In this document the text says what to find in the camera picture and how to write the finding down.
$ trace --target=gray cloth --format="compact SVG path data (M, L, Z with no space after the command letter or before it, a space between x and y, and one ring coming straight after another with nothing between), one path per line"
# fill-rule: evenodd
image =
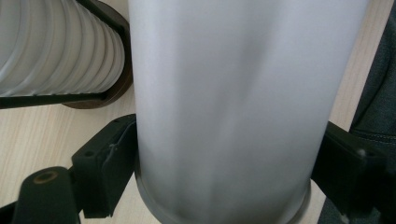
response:
M375 55L350 132L389 156L388 169L396 170L396 6ZM376 210L353 224L378 223ZM330 200L326 200L319 224L343 223Z

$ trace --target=wooden surface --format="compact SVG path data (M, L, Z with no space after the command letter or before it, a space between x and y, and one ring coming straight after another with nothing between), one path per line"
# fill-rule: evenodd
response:
M127 0L107 0L128 20ZM365 79L393 0L373 0L338 92L331 121L349 129ZM63 105L0 110L0 206L14 202L22 180L50 166L70 167L70 158L111 120L134 113L134 88L117 102L94 110ZM311 204L302 223L317 223L324 195L313 184ZM82 223L159 223L143 204L134 176L113 218L82 219Z

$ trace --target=frosted cylinder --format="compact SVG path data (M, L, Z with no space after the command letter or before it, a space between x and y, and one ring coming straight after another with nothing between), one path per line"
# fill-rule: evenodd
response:
M75 0L1 0L0 43L0 97L103 92L124 65L119 34Z
M298 220L369 0L130 0L137 183L161 223Z

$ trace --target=screw hole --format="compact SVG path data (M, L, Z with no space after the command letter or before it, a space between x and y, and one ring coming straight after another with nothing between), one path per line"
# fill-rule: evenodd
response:
M91 157L91 156L93 156L93 152L92 151L87 151L85 154L84 154L84 156L86 156L86 157Z
M35 177L33 182L35 184L45 184L55 179L58 176L58 173L55 171L47 171L44 174L38 175Z

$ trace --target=metal rod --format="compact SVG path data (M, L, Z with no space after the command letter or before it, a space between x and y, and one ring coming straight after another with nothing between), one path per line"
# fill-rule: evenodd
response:
M1 97L0 109L10 109L34 105L56 105L81 101L100 101L105 98L106 95L104 93Z

